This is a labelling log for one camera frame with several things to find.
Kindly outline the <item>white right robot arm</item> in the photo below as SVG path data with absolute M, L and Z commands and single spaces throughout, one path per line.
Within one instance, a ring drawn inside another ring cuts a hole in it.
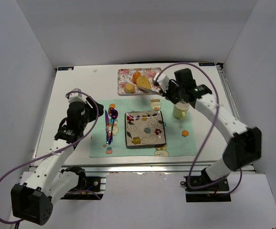
M 158 73 L 153 82 L 160 87 L 160 94 L 173 104 L 182 102 L 203 114 L 212 122 L 227 146 L 220 159 L 201 172 L 205 181 L 200 189 L 214 185 L 231 172 L 261 158 L 262 133 L 257 127 L 249 128 L 219 104 L 216 89 L 204 84 L 197 85 L 189 68 L 178 70 L 170 79 Z

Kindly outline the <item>yellow bread slice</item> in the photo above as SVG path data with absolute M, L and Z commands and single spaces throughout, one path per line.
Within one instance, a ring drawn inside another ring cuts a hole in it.
M 148 90 L 152 89 L 148 77 L 146 77 L 144 75 L 141 75 L 137 78 L 136 85 L 137 85 L 138 89 L 140 89 L 142 91 L 144 91 L 144 89 L 148 89 Z

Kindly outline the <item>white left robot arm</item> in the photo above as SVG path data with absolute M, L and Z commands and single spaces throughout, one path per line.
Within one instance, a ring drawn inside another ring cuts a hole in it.
M 104 107 L 91 98 L 78 96 L 69 98 L 68 102 L 67 116 L 59 123 L 50 155 L 30 177 L 11 190 L 12 213 L 21 220 L 44 225 L 56 202 L 71 189 L 82 188 L 86 182 L 85 170 L 76 166 L 68 167 L 59 178 L 56 175 L 84 136 L 87 124 L 102 116 Z

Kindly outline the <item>metal kitchen tongs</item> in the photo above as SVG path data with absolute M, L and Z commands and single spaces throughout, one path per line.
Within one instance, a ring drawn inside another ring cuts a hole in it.
M 157 92 L 157 91 L 153 91 L 151 89 L 148 89 L 148 88 L 145 88 L 145 87 L 139 87 L 139 89 L 145 93 L 149 93 L 149 94 L 156 94 L 156 95 L 159 95 L 159 96 L 162 96 L 162 93 L 160 92 Z

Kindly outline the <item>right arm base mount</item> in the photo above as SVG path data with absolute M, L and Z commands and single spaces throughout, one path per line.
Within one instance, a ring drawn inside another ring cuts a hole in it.
M 187 203 L 231 202 L 230 188 L 226 178 L 212 186 L 193 189 L 188 185 L 188 176 L 185 176 L 180 185 L 185 189 Z

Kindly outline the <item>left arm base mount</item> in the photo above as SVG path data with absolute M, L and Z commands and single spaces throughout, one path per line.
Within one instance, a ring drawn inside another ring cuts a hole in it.
M 78 177 L 78 184 L 67 191 L 61 199 L 65 200 L 101 200 L 104 195 L 106 177 L 93 175 L 82 167 L 66 167 L 59 172 L 59 177 L 71 172 Z

